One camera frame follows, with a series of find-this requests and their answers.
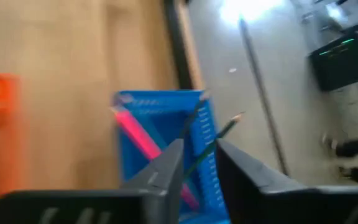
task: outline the blue plastic container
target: blue plastic container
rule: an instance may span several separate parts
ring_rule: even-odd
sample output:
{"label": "blue plastic container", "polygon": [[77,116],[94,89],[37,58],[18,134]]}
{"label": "blue plastic container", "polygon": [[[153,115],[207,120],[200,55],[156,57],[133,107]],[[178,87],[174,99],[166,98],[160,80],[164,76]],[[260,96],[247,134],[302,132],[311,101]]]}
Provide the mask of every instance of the blue plastic container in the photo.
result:
{"label": "blue plastic container", "polygon": [[[194,110],[201,91],[121,91],[121,96],[130,95],[133,100],[124,103],[137,118],[138,122],[146,130],[152,126],[152,130],[159,133],[156,143],[164,150],[160,142],[170,144],[178,138],[183,129],[184,122]],[[195,158],[200,155],[206,145],[214,140],[216,128],[213,119],[210,102],[206,102],[198,110],[198,115],[191,125],[190,134],[185,138],[184,166],[187,169]],[[121,165],[124,180],[132,178],[142,170],[149,162],[120,129]],[[192,190],[199,197],[201,213],[189,216],[181,223],[225,223],[227,211],[224,204],[214,154],[197,168],[190,177]],[[181,205],[181,215],[187,216],[192,213],[185,202]]]}

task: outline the pencil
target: pencil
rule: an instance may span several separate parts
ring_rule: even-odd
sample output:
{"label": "pencil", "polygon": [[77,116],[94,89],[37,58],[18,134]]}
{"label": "pencil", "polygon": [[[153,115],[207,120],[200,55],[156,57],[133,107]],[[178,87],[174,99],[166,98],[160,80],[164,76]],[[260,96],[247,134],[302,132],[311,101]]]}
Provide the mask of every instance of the pencil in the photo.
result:
{"label": "pencil", "polygon": [[189,169],[186,170],[183,179],[186,180],[187,178],[189,178],[190,174],[197,168],[198,165],[201,164],[201,162],[208,157],[209,154],[211,154],[214,151],[214,146],[216,144],[216,141],[219,138],[223,138],[240,120],[242,117],[242,114],[244,114],[244,112],[241,112],[237,115],[235,115],[234,117],[232,117],[230,119],[230,121],[223,127],[222,131],[220,131],[217,135],[216,138],[214,139],[213,142],[209,143],[205,149],[203,150],[203,152],[197,157],[196,162],[194,162]]}
{"label": "pencil", "polygon": [[204,105],[204,103],[209,99],[209,91],[205,89],[204,92],[201,94],[196,106],[193,109],[193,112],[187,117],[185,120],[185,125],[180,132],[179,138],[185,138],[187,132],[190,130],[191,124],[197,117],[198,110]]}
{"label": "pencil", "polygon": [[111,107],[110,110],[128,137],[148,160],[155,159],[161,154],[160,148],[142,125],[133,117],[130,111],[117,106]]}
{"label": "pencil", "polygon": [[168,144],[165,142],[153,122],[150,120],[150,118],[147,115],[142,115],[140,113],[136,113],[136,109],[131,105],[131,103],[134,101],[134,98],[132,95],[126,93],[119,96],[119,100],[123,105],[125,105],[125,108],[127,110],[131,111],[133,117],[138,120],[138,122],[143,126],[143,128],[148,132],[150,137],[154,140],[154,142],[161,148],[165,149]]}

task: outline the pencil tip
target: pencil tip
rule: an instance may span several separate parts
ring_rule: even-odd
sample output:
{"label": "pencil tip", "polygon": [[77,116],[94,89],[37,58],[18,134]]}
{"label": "pencil tip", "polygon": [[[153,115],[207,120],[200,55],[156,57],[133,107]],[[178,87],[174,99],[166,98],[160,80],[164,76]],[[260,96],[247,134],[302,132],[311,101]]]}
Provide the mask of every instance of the pencil tip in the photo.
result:
{"label": "pencil tip", "polygon": [[116,114],[118,112],[118,110],[115,109],[115,107],[113,107],[113,106],[110,107],[110,111],[113,112],[114,114]]}
{"label": "pencil tip", "polygon": [[209,90],[206,88],[200,96],[200,100],[206,100],[209,98]]}
{"label": "pencil tip", "polygon": [[235,115],[235,116],[232,118],[232,120],[239,121],[244,113],[245,113],[245,111],[243,111],[243,112],[241,112],[241,113]]}

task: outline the person's foot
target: person's foot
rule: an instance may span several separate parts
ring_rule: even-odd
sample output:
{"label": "person's foot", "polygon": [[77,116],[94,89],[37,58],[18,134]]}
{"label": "person's foot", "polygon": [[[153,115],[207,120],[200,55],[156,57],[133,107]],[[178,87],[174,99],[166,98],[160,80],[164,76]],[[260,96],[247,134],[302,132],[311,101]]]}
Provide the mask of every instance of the person's foot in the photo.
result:
{"label": "person's foot", "polygon": [[338,167],[338,174],[339,174],[339,177],[350,178],[351,175],[352,175],[352,169],[351,168],[345,168],[343,166],[339,166]]}
{"label": "person's foot", "polygon": [[324,150],[328,153],[329,157],[336,157],[336,148],[338,145],[338,140],[334,139],[332,136],[324,133],[321,136],[321,144],[324,147]]}

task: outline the tiled floor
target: tiled floor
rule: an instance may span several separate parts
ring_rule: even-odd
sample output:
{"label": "tiled floor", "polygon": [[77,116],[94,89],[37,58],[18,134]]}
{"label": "tiled floor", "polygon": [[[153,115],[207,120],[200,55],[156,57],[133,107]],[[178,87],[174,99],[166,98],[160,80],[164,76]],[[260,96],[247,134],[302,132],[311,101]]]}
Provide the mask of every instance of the tiled floor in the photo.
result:
{"label": "tiled floor", "polygon": [[278,168],[254,74],[236,22],[243,11],[291,177],[338,184],[320,144],[324,131],[340,134],[338,115],[314,83],[308,49],[289,0],[197,0],[190,20],[204,80],[222,126],[239,111],[245,118],[227,139]]}

